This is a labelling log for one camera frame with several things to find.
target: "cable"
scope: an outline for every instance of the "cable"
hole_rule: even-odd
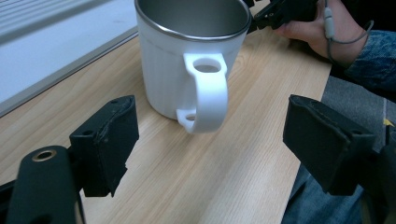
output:
[[[336,60],[332,57],[332,42],[337,43],[337,44],[352,44],[355,43],[368,34],[370,34],[370,31],[372,30],[374,26],[374,21],[369,21],[364,25],[364,30],[365,32],[358,36],[355,39],[348,40],[348,41],[342,41],[334,38],[335,36],[335,30],[334,30],[334,22],[332,20],[332,10],[328,7],[328,0],[324,0],[324,30],[325,30],[325,36],[327,38],[327,55],[329,60],[337,65],[340,65],[339,63],[336,62]]]

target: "floor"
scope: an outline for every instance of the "floor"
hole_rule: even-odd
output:
[[[376,151],[385,145],[384,119],[396,122],[396,104],[338,77],[329,77],[321,102],[376,134]]]

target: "mug rim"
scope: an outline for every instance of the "mug rim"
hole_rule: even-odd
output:
[[[250,10],[249,10],[248,6],[242,0],[235,0],[235,1],[238,1],[242,5],[242,7],[244,8],[244,10],[247,13],[247,23],[245,24],[245,26],[241,30],[239,30],[239,31],[237,31],[237,32],[235,32],[233,34],[230,34],[230,35],[219,35],[219,36],[185,35],[185,34],[182,34],[180,32],[177,32],[177,31],[171,30],[169,28],[166,28],[164,26],[161,26],[157,22],[155,22],[152,19],[150,19],[143,12],[143,10],[140,8],[140,6],[139,6],[139,2],[140,1],[142,1],[142,0],[134,0],[135,9],[136,9],[137,13],[139,14],[139,16],[146,23],[148,23],[149,26],[153,27],[154,29],[156,29],[156,30],[158,30],[158,31],[160,31],[160,32],[162,32],[164,34],[171,35],[173,37],[177,37],[177,38],[181,38],[181,39],[192,40],[192,41],[220,41],[220,40],[231,39],[231,38],[237,37],[237,36],[245,33],[248,30],[248,28],[250,27],[250,24],[251,24],[251,13],[250,13]]]

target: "human hand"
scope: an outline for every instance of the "human hand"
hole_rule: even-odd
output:
[[[324,30],[324,6],[324,0],[319,0],[314,21],[290,21],[276,29],[275,33],[290,39],[303,40],[317,54],[328,58],[328,39]],[[328,0],[328,7],[332,10],[335,39],[349,41],[365,32],[350,16],[341,0]],[[332,58],[344,67],[349,67],[361,53],[366,40],[367,35],[351,44],[332,42]]]

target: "screw hole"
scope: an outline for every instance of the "screw hole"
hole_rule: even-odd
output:
[[[50,224],[52,217],[50,215],[42,215],[33,219],[30,224]]]
[[[49,159],[52,159],[55,155],[56,155],[56,151],[53,149],[44,150],[44,151],[37,152],[33,156],[32,160],[33,161],[47,161]]]
[[[362,132],[359,131],[359,130],[351,130],[351,132],[354,133],[354,134],[362,134]]]
[[[82,134],[83,135],[91,135],[91,134],[93,134],[93,131],[88,130],[88,131],[83,132]]]

